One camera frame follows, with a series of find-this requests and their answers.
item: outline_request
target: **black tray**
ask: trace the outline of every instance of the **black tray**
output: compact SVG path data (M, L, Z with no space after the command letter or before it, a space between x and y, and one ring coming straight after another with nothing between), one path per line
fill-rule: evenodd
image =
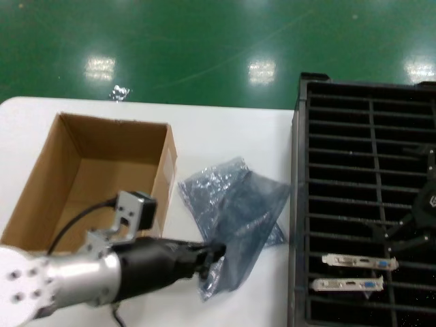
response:
M303 73L292 123L288 326L436 326L436 251L383 272L369 300L315 293L320 277L359 277L323 264L327 253L389 258L371 237L410 210L426 160L405 147L436 144L436 88L332 81Z

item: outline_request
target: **black cable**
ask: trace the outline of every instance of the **black cable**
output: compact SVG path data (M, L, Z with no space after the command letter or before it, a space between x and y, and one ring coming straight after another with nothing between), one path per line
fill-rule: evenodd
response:
M124 321L121 319L121 317L118 315L118 308L112 308L111 310L112 312L112 317L114 318L114 320L117 322L117 324L119 325L119 327L126 327Z
M68 230L75 223L77 223L84 216L88 215L89 213L93 212L94 210L97 210L97 209L100 209L100 208L104 208L104 207L107 207L107 206L115 208L115 206L116 206L116 199L117 198L113 198L113 199L109 199L109 200L106 200L106 201L101 202L101 203L94 204L93 206L90 206L88 209L83 210L81 213L79 213L77 216L75 216L73 219L71 219L67 223L67 225L65 225L64 228L62 228L62 230L59 232L59 234L57 234L57 236L53 240L51 246L48 248L47 255L51 255L53 253L53 251L55 250L56 246L59 244L59 242L61 241L61 239L65 235L65 233L68 232Z

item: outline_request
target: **open cardboard box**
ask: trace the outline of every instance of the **open cardboard box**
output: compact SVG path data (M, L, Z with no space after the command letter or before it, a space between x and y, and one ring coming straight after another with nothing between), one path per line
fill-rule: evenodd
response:
M3 233L1 242L27 251L47 250L74 216L120 190L157 200L155 225L141 235L160 236L174 179L176 148L171 127L58 114ZM109 228L110 208L82 218L57 251L76 251L91 228Z

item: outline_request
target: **black component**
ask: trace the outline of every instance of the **black component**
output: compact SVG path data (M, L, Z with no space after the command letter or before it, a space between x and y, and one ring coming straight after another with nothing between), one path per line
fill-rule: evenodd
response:
M114 302L192 278L196 272L207 277L211 264L225 254L225 245L151 237L113 249L121 262L121 284Z
M384 234L400 226L428 182L426 155L416 152L436 147L435 126L432 85L334 82L325 75L302 74L292 125L296 201L288 326L434 325L433 240L426 244L424 234L414 234L414 220L399 236L404 243L386 243ZM385 290L368 300L309 289L316 278L364 274L359 268L323 264L324 254L389 258L389 247L407 246L417 237L420 252L399 260L399 269L382 272Z
M397 244L390 244L389 250L392 255L401 257L421 252L423 249L432 249L436 243L435 148L431 144L423 144L415 151L409 150L409 152L428 158L427 178L429 181L418 193L411 212L400 220L398 226L386 232L386 240L400 240L396 242Z
M140 217L139 230L149 230L153 227L155 220L155 213L157 209L157 201L152 197L142 192L129 192L138 198L144 200L144 206L142 207L142 213Z
M63 236L68 232L68 230L73 227L74 224L76 224L79 220L81 220L84 216L88 215L89 213L92 213L94 210L110 207L115 208L116 205L116 199L112 198L109 200L106 200L102 203L94 204L93 206L90 206L88 209L83 210L81 213L79 213L77 216L75 216L73 219L71 219L67 225L65 225L62 230L57 234L56 238L53 240L51 246L47 250L47 255L51 255L53 251L55 250L56 246L59 244Z

